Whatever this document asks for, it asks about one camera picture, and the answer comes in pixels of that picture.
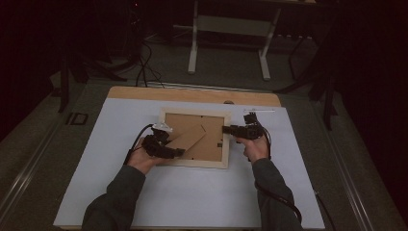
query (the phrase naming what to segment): gray sleeve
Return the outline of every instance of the gray sleeve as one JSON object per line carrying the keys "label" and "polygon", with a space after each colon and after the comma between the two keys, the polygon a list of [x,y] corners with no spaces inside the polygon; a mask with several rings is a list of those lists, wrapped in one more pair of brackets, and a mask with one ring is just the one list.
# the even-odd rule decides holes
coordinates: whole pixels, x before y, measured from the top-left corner
{"label": "gray sleeve", "polygon": [[[256,161],[252,170],[255,181],[264,190],[277,194],[293,203],[291,189],[279,170],[269,159]],[[303,230],[294,211],[287,205],[258,191],[258,205],[261,211],[262,230]]]}
{"label": "gray sleeve", "polygon": [[88,206],[82,230],[129,230],[144,180],[139,170],[123,166],[107,192]]}

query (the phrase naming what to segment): wooden picture frame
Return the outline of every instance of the wooden picture frame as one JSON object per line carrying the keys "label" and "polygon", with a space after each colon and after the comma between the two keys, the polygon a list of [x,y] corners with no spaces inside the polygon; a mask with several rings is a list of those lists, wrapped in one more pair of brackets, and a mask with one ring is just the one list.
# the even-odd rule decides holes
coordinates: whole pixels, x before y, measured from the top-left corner
{"label": "wooden picture frame", "polygon": [[228,168],[230,136],[222,133],[222,126],[230,125],[231,112],[162,108],[159,122],[164,122],[173,129],[173,132],[169,133],[170,141],[199,125],[205,131],[202,138],[195,141],[182,157],[165,165]]}

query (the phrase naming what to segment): table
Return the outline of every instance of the table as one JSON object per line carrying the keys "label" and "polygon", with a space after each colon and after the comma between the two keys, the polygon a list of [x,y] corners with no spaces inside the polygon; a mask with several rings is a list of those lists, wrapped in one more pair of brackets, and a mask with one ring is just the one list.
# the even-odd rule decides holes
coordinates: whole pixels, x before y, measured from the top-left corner
{"label": "table", "polygon": [[[223,104],[225,101],[232,101],[234,105]],[[117,174],[128,146],[138,133],[136,130],[140,130],[146,120],[154,119],[152,114],[163,106],[228,110],[232,112],[231,122],[234,124],[243,123],[244,108],[262,110],[273,107],[275,118],[271,118],[270,114],[258,113],[261,122],[272,119],[273,129],[271,124],[264,126],[274,132],[271,139],[273,161],[293,189],[295,204],[303,212],[302,225],[324,228],[288,115],[280,107],[276,95],[129,87],[113,87],[110,90],[54,225],[62,229],[80,228],[88,204],[105,192]],[[250,164],[242,157],[242,147],[231,144],[233,147],[230,147],[230,165],[227,169],[154,167],[148,173],[140,194],[133,227],[259,227],[259,209]]]}
{"label": "table", "polygon": [[262,74],[264,80],[270,80],[270,74],[268,69],[267,53],[269,50],[270,42],[273,38],[273,34],[276,28],[276,24],[281,13],[281,8],[284,5],[316,5],[315,0],[267,0],[262,1],[277,6],[276,11],[273,13],[274,17],[271,21],[260,20],[248,20],[238,19],[230,17],[220,17],[212,15],[201,15],[198,13],[198,0],[194,1],[193,21],[192,21],[192,42],[191,52],[189,60],[189,74],[195,73],[196,59],[197,59],[197,33],[198,31],[210,31],[229,34],[249,35],[265,37],[265,45],[259,50],[259,60],[261,64]]}

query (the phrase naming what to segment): gray floor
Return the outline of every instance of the gray floor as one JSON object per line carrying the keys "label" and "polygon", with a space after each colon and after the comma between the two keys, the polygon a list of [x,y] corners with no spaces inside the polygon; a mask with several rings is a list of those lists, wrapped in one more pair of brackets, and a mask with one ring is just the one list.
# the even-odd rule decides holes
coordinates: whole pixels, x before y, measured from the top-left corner
{"label": "gray floor", "polygon": [[[189,75],[189,47],[176,42],[173,45],[148,44],[152,48],[149,66],[160,72],[161,81],[167,88],[189,85],[270,92],[293,82],[287,58],[295,42],[289,38],[276,38],[272,42],[268,54],[272,74],[269,82],[262,80],[255,50],[200,46],[196,73]],[[297,70],[310,61],[315,50],[311,41],[302,46],[295,58]],[[144,48],[143,52],[147,57],[148,49]],[[73,98],[65,114],[57,113],[58,98],[47,97],[0,143],[0,198],[4,198],[20,170],[33,154],[40,151],[38,144],[45,141],[43,138],[47,138],[47,134],[53,135],[46,147],[40,148],[43,155],[38,160],[38,168],[33,169],[35,174],[28,179],[25,193],[16,199],[3,230],[60,230],[53,227],[53,220],[109,88],[135,85],[139,69],[137,66],[120,74],[129,79],[127,83],[111,82],[91,71],[92,78],[86,85],[71,85]],[[147,79],[154,79],[152,72],[147,71]],[[334,105],[338,115],[332,117],[333,131],[328,132],[320,119],[321,103],[309,101],[307,89],[279,96],[289,112],[312,184],[337,230],[406,230],[342,104],[341,96],[336,94]],[[89,114],[87,124],[65,125],[69,112]],[[55,125],[59,129],[53,133]],[[360,214],[363,212],[356,212],[359,208],[366,210],[368,221],[362,223]],[[320,209],[326,230],[333,230],[327,215]],[[371,226],[364,228],[364,223]]]}

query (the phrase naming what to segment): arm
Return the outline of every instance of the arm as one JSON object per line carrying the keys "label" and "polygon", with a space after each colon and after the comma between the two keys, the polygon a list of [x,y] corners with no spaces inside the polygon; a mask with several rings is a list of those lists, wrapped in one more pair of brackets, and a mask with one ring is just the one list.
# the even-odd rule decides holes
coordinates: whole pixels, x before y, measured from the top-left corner
{"label": "arm", "polygon": [[135,213],[145,174],[156,164],[166,160],[150,157],[141,148],[140,139],[128,163],[124,165],[105,194],[88,206],[82,230],[129,230]]}
{"label": "arm", "polygon": [[[236,138],[245,145],[243,155],[249,158],[255,182],[262,189],[277,194],[293,203],[291,189],[286,186],[279,170],[268,159],[268,146],[265,137],[255,141]],[[261,211],[263,230],[303,230],[293,210],[280,201],[258,191],[258,205]]]}

